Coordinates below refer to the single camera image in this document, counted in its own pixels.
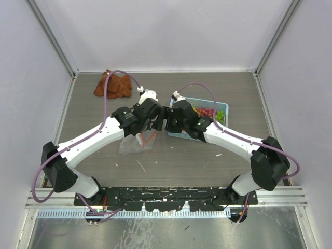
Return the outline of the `clear zip top bag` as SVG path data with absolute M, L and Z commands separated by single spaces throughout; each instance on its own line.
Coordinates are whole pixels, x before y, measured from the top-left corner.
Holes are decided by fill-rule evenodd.
M 128 135 L 123 138 L 119 145 L 119 153 L 127 155 L 132 153 L 142 153 L 153 147 L 157 130 L 146 130 L 136 135 Z

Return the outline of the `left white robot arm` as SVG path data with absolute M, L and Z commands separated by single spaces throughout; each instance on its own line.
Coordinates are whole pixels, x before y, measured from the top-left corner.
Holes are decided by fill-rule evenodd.
M 101 204 L 104 199 L 101 186 L 94 178 L 78 172 L 76 166 L 109 143 L 155 128 L 152 121 L 162 111 L 162 105 L 152 98 L 147 98 L 132 108 L 118 108 L 99 126 L 70 141 L 58 146 L 52 142 L 45 144 L 42 156 L 43 171 L 53 191 L 74 191 L 83 195 L 91 205 Z

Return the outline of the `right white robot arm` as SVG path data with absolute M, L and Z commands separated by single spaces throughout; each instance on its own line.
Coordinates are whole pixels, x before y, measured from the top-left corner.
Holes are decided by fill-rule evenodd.
M 210 117 L 199 116 L 185 99 L 172 105 L 166 129 L 173 133 L 186 131 L 192 139 L 223 147 L 250 163 L 250 171 L 237 176 L 226 189 L 226 196 L 233 204 L 240 204 L 252 191 L 273 191 L 290 168 L 275 138 L 250 138 L 228 129 Z

